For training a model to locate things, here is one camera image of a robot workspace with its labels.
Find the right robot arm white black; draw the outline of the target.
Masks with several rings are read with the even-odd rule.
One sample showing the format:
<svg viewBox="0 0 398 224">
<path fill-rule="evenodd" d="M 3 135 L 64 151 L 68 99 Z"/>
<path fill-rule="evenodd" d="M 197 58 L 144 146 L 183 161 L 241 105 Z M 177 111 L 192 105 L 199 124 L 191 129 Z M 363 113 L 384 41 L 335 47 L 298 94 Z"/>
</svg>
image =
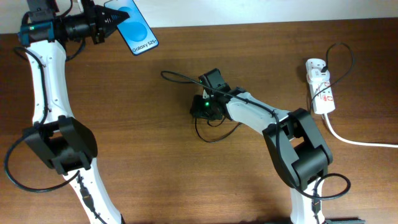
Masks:
<svg viewBox="0 0 398 224">
<path fill-rule="evenodd" d="M 290 189 L 292 213 L 289 223 L 362 223 L 359 218 L 326 219 L 322 202 L 345 195 L 351 188 L 322 195 L 324 180 L 333 177 L 328 166 L 332 153 L 309 112 L 273 108 L 242 88 L 231 89 L 215 68 L 199 76 L 204 90 L 194 97 L 191 114 L 197 118 L 227 118 L 249 126 L 264 136 L 273 166 Z"/>
</svg>

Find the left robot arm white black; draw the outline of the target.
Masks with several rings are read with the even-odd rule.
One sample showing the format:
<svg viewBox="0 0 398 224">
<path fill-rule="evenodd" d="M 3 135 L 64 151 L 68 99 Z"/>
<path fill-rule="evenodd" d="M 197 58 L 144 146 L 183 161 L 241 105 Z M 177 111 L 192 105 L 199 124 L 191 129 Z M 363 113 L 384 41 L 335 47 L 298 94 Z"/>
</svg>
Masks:
<svg viewBox="0 0 398 224">
<path fill-rule="evenodd" d="M 55 1 L 28 1 L 18 33 L 27 55 L 34 86 L 32 127 L 22 139 L 39 159 L 75 191 L 91 223 L 124 223 L 101 180 L 94 134 L 77 121 L 68 99 L 65 42 L 104 42 L 128 13 L 79 1 L 79 14 L 59 13 Z"/>
</svg>

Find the blue screen Galaxy smartphone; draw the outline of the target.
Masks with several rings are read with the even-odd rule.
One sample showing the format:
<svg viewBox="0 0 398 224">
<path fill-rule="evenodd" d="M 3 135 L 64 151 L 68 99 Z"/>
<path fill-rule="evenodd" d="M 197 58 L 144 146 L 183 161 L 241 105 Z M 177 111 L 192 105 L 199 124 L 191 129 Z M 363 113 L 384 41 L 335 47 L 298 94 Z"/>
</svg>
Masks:
<svg viewBox="0 0 398 224">
<path fill-rule="evenodd" d="M 129 14 L 129 18 L 118 25 L 118 31 L 133 55 L 143 54 L 159 45 L 157 37 L 133 0 L 107 1 L 104 7 Z"/>
</svg>

